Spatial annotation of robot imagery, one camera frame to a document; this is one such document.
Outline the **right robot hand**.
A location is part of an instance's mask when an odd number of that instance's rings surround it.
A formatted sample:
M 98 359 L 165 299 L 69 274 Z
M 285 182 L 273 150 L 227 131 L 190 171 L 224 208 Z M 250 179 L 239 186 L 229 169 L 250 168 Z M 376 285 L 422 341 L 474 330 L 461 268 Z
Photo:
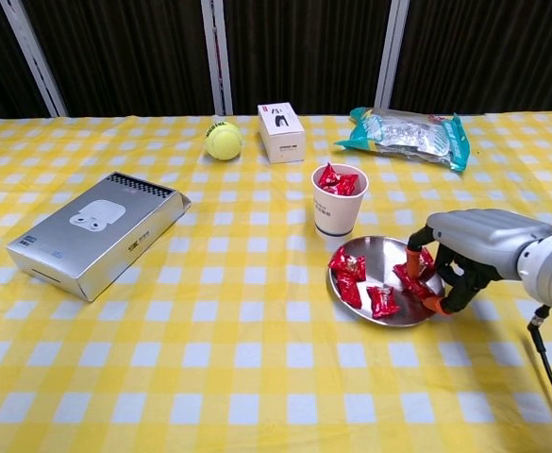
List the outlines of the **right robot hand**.
M 519 280 L 517 263 L 532 243 L 552 236 L 552 226 L 500 209 L 451 210 L 432 213 L 407 242 L 407 272 L 419 276 L 419 256 L 429 243 L 439 244 L 435 273 L 450 286 L 445 296 L 421 298 L 439 314 L 464 310 L 490 282 Z

